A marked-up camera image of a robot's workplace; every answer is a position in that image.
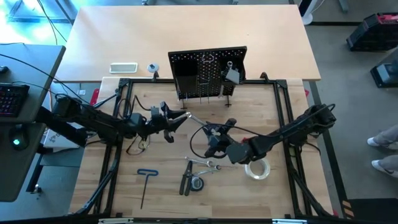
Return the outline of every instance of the person's leg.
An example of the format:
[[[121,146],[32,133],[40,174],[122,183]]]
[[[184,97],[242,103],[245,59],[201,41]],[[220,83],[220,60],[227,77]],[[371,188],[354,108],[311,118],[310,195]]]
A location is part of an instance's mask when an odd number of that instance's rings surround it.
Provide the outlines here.
[[[384,146],[390,149],[398,149],[398,124],[393,127],[382,131],[377,136],[368,139],[370,146]]]
[[[372,166],[385,174],[398,178],[398,155],[372,161]]]

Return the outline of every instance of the wooden table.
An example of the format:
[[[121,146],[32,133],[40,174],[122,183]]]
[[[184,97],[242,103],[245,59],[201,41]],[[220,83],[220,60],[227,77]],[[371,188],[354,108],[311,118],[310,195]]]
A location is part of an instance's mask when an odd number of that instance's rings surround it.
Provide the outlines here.
[[[114,93],[118,82],[119,78],[103,78],[99,100]],[[294,116],[297,117],[308,108],[303,83],[296,79],[288,80],[288,84],[292,109]],[[145,107],[159,106],[161,101],[166,101],[172,110],[182,107],[182,103],[177,101],[173,84],[134,84],[133,92]],[[237,86],[230,100],[232,104],[230,108],[225,107],[225,99],[218,98],[210,98],[210,104],[207,99],[202,99],[201,104],[198,99],[189,99],[185,106],[188,107],[188,111],[205,121],[224,123],[228,118],[236,118],[237,126],[260,133],[270,133],[279,128],[271,86]],[[111,114],[113,108],[114,100],[103,105],[101,110]],[[147,118],[150,117],[149,112],[140,109],[139,105],[135,105],[134,111],[142,113]],[[152,218],[282,218],[286,213],[293,214],[281,144],[275,145],[267,154],[266,158],[271,164],[271,173],[267,179],[261,181],[250,179],[245,176],[242,165],[232,165],[228,158],[212,159],[222,166],[222,170],[201,176],[205,181],[205,188],[202,191],[191,192],[188,197],[179,195],[182,174],[187,166],[184,157],[195,158],[189,150],[188,141],[199,127],[196,122],[186,120],[174,133],[173,144],[167,143],[162,133],[154,134],[148,150],[139,156],[126,154],[125,149],[131,140],[125,140],[113,201],[113,214],[123,212],[124,217]],[[229,133],[236,140],[251,136],[237,129],[232,129]],[[193,143],[198,153],[203,154],[207,145],[205,135],[199,133]],[[103,144],[93,144],[85,149],[70,205],[71,212],[81,208],[97,187],[104,150]],[[305,145],[302,160],[309,189],[324,208],[331,212],[318,151]],[[149,178],[142,210],[140,204],[145,177],[136,174],[139,168],[159,171],[157,177]],[[194,172],[203,169],[206,168],[197,164],[193,166]]]
[[[172,77],[168,52],[247,46],[246,78],[320,80],[296,5],[82,7],[58,68],[63,82],[100,82],[116,62]]]

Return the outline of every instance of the tape roll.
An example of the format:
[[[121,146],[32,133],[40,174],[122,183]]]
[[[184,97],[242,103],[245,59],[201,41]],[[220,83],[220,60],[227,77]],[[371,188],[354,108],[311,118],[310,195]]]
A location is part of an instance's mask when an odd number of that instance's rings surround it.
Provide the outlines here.
[[[269,175],[269,172],[271,171],[271,167],[269,165],[268,160],[266,158],[263,158],[263,159],[260,159],[258,161],[254,161],[254,162],[261,163],[261,166],[264,168],[264,172],[261,175],[254,174],[250,168],[250,165],[252,163],[251,162],[248,165],[244,165],[244,172],[246,173],[246,175],[248,177],[251,177],[254,180],[264,180],[265,178],[267,178]]]

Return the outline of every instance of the black pegboard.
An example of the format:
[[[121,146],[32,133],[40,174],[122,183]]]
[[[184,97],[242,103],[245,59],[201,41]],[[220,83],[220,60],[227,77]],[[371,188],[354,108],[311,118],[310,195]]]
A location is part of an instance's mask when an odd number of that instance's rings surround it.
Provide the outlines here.
[[[246,51],[246,47],[228,47],[169,52],[178,98],[218,96],[221,85],[224,86],[223,95],[232,96],[233,83],[221,77],[227,69],[227,61],[233,61],[240,73],[239,79],[245,80],[243,60]]]

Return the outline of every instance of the desk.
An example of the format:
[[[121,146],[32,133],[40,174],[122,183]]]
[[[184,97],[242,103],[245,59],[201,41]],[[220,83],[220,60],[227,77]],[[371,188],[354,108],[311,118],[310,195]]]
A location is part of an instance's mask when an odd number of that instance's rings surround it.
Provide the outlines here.
[[[104,77],[98,100],[113,94],[118,83],[119,78]],[[288,84],[296,118],[308,108],[307,99],[301,80],[288,80]],[[182,107],[182,103],[176,99],[174,84],[134,84],[133,94],[138,96],[145,107],[159,106],[161,101],[166,101],[172,110]],[[228,118],[236,118],[237,126],[260,133],[270,133],[279,128],[271,86],[237,86],[234,95],[230,98],[232,104],[230,108],[225,107],[225,101],[225,99],[211,98],[208,104],[206,99],[202,99],[200,104],[199,99],[189,99],[185,102],[185,106],[188,111],[205,121],[224,123]],[[114,100],[111,100],[100,110],[112,114],[113,108]],[[138,105],[134,106],[134,110],[149,117],[149,113],[140,109]],[[205,188],[200,192],[191,192],[188,197],[179,195],[180,181],[187,166],[184,157],[195,158],[189,150],[188,141],[199,127],[194,121],[186,120],[174,133],[173,144],[167,143],[162,133],[152,135],[148,150],[139,156],[129,156],[124,152],[131,143],[129,139],[125,140],[113,200],[113,215],[116,212],[123,212],[124,217],[282,218],[286,213],[292,214],[292,199],[281,144],[275,145],[267,154],[271,173],[266,180],[251,180],[245,176],[242,165],[232,165],[228,158],[214,159],[222,166],[222,170],[201,176],[205,181]],[[204,134],[199,133],[193,144],[198,153],[203,154],[207,141]],[[234,139],[251,136],[237,129],[232,129],[229,133]],[[103,144],[93,144],[85,149],[70,205],[71,212],[81,208],[97,187],[104,152]],[[328,189],[318,151],[304,146],[302,160],[309,189],[325,210],[331,213]],[[148,181],[142,210],[140,205],[145,178],[136,174],[139,168],[159,171],[157,177]],[[196,164],[193,167],[194,172],[201,169],[205,167]],[[103,207],[107,198],[106,193],[105,190]]]
[[[70,32],[57,78],[100,82],[114,62],[137,62],[135,74],[172,78],[168,52],[247,46],[246,78],[320,80],[296,5],[90,6]]]
[[[64,46],[0,45],[0,54],[29,63],[47,72],[51,77],[55,76],[64,51]],[[9,67],[9,71],[6,74],[0,74],[0,82],[23,81],[37,85],[16,83],[30,85],[29,95],[17,118],[0,118],[0,202],[13,202],[19,195],[44,133],[45,125],[33,122],[42,106],[47,89],[50,88],[52,79],[10,58],[0,56],[0,65]],[[26,124],[29,137],[29,146],[26,149],[17,151],[12,148],[11,143],[8,141],[8,130],[13,125],[5,123],[32,123]]]
[[[64,52],[64,46],[31,44],[0,45],[0,54],[29,63],[47,72],[51,77],[55,76],[55,72],[57,72]],[[5,65],[9,68],[8,73],[0,74],[0,83],[23,81],[42,87],[30,85],[28,97],[21,108],[19,116],[17,118],[0,118],[0,123],[33,122],[39,108],[42,106],[47,94],[47,89],[50,88],[52,79],[46,74],[10,58],[0,56],[0,65]]]

